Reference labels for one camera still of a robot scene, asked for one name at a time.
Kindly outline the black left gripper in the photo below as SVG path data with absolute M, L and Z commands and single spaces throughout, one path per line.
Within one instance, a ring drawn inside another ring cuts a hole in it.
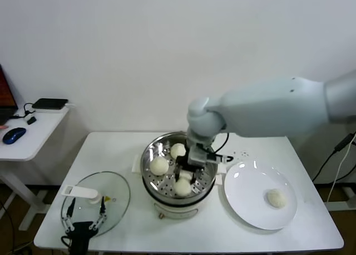
M 73 215 L 76 199 L 74 198 L 67 208 L 66 215 L 62 217 L 62 223 L 64 225 L 67 237 L 70 240 L 68 248 L 70 255 L 86 255 L 88 252 L 88 245 L 90 239 L 97 235 L 97 230 L 101 228 L 107 219 L 105 197 L 101 199 L 101 206 L 99 217 L 93 224 L 93 228 L 90 229 L 92 222 L 76 222 L 72 223 L 71 218 Z

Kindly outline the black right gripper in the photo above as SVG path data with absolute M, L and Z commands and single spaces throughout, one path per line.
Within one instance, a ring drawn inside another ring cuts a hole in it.
M 175 159 L 175 163 L 179 167 L 176 167 L 174 169 L 174 178 L 175 178 L 175 182 L 179 180 L 181 169 L 192 172 L 193 174 L 192 174 L 192 179 L 190 180 L 190 184 L 193 185 L 195 184 L 197 179 L 201 177 L 203 171 L 202 171 L 202 166 L 189 164 L 188 158 L 189 156 L 187 154 L 184 156 L 177 156 L 177 158 Z

